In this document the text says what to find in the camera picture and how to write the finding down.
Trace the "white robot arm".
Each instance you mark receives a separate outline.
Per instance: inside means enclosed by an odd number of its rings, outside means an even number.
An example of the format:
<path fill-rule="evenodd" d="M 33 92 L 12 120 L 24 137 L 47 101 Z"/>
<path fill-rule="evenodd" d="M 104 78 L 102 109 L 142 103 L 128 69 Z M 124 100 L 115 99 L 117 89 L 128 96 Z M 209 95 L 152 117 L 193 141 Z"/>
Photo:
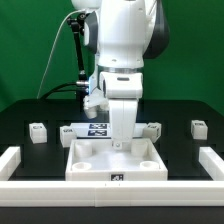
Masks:
<path fill-rule="evenodd" d="M 146 59 L 158 57 L 169 43 L 162 0 L 71 0 L 84 11 L 84 45 L 95 54 L 95 70 L 84 98 L 88 117 L 109 111 L 112 147 L 121 149 L 134 134 L 143 94 Z"/>

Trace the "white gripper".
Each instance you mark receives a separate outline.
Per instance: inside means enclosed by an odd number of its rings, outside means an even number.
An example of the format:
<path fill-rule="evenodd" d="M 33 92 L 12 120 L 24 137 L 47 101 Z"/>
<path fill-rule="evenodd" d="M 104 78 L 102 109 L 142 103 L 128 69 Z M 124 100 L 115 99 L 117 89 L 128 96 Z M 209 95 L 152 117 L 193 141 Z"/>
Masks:
<path fill-rule="evenodd" d="M 142 74 L 101 72 L 100 88 L 109 104 L 112 147 L 120 150 L 133 138 L 138 101 L 143 94 Z"/>

